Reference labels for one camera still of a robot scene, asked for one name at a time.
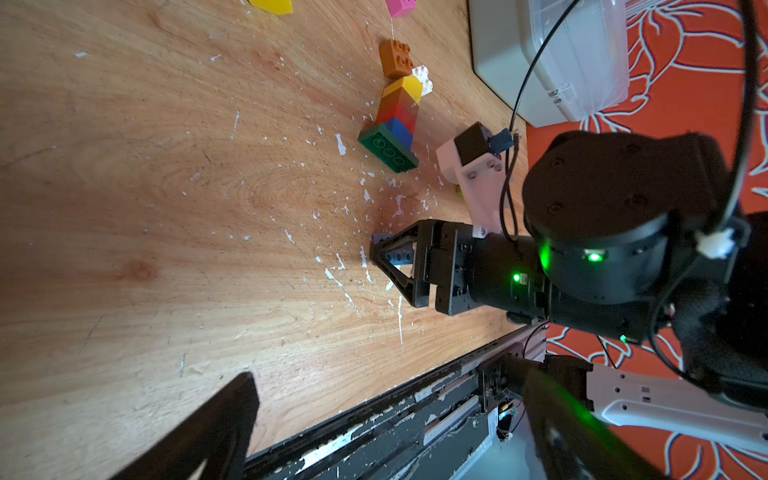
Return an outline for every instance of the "green lego brick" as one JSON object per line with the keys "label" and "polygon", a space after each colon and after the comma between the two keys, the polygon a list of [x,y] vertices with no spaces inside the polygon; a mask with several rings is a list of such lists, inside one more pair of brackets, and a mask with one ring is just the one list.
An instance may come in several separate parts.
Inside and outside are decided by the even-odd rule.
{"label": "green lego brick", "polygon": [[419,166],[419,159],[384,124],[361,131],[357,140],[396,174]]}

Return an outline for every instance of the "yellow lego brick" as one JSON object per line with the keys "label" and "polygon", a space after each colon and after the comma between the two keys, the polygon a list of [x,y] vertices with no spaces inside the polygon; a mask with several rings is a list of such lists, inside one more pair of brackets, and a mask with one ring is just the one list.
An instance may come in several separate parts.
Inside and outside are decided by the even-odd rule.
{"label": "yellow lego brick", "polygon": [[420,82],[416,77],[403,77],[395,83],[387,86],[384,88],[382,98],[391,94],[400,87],[405,88],[405,90],[408,92],[408,95],[413,98],[413,101],[416,102],[417,105],[422,103],[422,89],[424,88],[424,85],[422,85],[422,82]]}
{"label": "yellow lego brick", "polygon": [[269,13],[275,15],[285,15],[286,13],[293,13],[293,5],[291,0],[248,0],[254,7],[259,7],[262,10],[267,10]]}

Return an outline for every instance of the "pink lego brick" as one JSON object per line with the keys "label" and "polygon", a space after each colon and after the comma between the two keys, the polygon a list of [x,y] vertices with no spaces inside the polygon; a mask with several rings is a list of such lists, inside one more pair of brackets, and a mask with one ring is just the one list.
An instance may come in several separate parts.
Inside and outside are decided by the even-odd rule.
{"label": "pink lego brick", "polygon": [[394,17],[405,17],[416,8],[416,0],[386,0],[389,14]]}

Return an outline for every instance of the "orange fabric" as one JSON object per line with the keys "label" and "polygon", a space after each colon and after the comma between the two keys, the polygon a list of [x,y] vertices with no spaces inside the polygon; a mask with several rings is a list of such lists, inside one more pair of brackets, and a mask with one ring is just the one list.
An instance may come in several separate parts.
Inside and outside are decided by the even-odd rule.
{"label": "orange fabric", "polygon": [[[755,112],[750,175],[741,195],[747,213],[768,210],[768,2],[754,0],[761,32],[760,98]],[[674,0],[627,20],[630,48],[630,94],[622,104],[587,121],[551,127],[528,127],[528,159],[532,166],[552,139],[565,131],[632,131],[669,137],[699,131],[720,142],[731,163],[743,83],[741,22],[734,0]],[[662,350],[674,362],[680,345],[663,332]],[[618,367],[628,372],[674,377],[644,348],[607,341]],[[591,334],[552,325],[548,351],[604,362],[605,354]],[[685,435],[640,427],[613,431],[631,448],[673,478],[768,478],[768,456]]]}

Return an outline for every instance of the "white plastic container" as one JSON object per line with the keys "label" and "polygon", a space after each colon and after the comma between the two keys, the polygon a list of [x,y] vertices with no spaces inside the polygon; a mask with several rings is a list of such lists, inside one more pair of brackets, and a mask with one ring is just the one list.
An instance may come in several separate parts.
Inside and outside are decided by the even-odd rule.
{"label": "white plastic container", "polygon": [[[536,51],[570,0],[469,0],[475,72],[511,107]],[[535,127],[580,121],[626,100],[626,7],[583,0],[554,34],[518,114]]]}

